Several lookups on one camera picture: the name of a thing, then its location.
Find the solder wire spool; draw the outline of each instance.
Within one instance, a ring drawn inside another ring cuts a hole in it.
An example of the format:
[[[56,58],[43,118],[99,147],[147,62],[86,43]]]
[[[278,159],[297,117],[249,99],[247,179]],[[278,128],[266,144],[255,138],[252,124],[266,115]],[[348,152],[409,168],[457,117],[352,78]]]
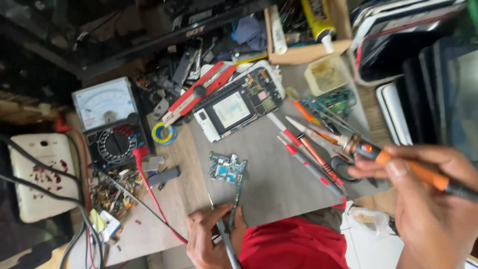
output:
[[[168,135],[161,135],[161,132],[166,129],[169,131]],[[160,145],[169,145],[174,142],[177,138],[178,130],[176,126],[170,125],[168,127],[164,126],[163,122],[157,123],[151,131],[151,137],[154,142]]]

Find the red shirt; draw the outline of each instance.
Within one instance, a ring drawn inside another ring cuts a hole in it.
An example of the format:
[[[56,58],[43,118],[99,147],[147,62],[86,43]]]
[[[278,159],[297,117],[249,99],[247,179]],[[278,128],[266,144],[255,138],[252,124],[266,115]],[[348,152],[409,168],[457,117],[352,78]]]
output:
[[[244,269],[348,269],[345,237],[292,217],[249,228],[239,261]]]

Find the human hand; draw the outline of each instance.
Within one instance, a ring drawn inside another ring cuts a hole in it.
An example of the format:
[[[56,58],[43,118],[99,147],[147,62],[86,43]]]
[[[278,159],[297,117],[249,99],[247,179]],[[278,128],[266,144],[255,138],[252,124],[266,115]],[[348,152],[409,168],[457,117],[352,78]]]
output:
[[[232,268],[224,242],[212,242],[212,229],[217,221],[223,218],[227,225],[229,217],[226,216],[233,208],[232,203],[223,203],[214,210],[197,211],[187,217],[189,243],[186,253],[197,269],[229,269]],[[232,246],[236,257],[239,257],[240,248],[247,224],[242,215],[242,207],[238,206],[234,213],[234,227],[230,234]]]
[[[398,268],[459,268],[478,236],[478,203],[447,195],[421,181],[403,159],[438,170],[478,190],[478,172],[457,150],[443,146],[385,146],[393,157],[380,166],[357,156],[348,172],[356,178],[390,177],[398,197],[397,230],[405,246]]]

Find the person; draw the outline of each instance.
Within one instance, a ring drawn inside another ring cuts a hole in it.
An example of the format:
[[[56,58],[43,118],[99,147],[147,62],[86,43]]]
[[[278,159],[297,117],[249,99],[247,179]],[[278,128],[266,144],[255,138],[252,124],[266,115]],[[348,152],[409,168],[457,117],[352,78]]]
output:
[[[439,172],[478,190],[478,172],[461,153],[443,146],[385,146],[393,156],[385,167],[356,156],[349,174],[389,177],[397,190],[395,220],[404,241],[397,268],[461,268],[478,236],[478,204],[446,195],[421,181],[404,159],[433,164]],[[188,216],[187,255],[197,269],[231,268],[222,242],[212,230],[227,217],[231,203]],[[244,269],[347,268],[341,212],[321,209],[249,228],[237,207],[230,238]]]

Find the blue cloth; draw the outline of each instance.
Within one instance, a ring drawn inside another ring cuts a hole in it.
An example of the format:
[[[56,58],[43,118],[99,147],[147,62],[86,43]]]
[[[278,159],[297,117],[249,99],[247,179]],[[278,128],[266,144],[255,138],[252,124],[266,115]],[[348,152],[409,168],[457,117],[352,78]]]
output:
[[[267,48],[267,32],[264,21],[259,21],[254,16],[239,19],[236,31],[232,34],[239,45],[247,43],[253,50]]]

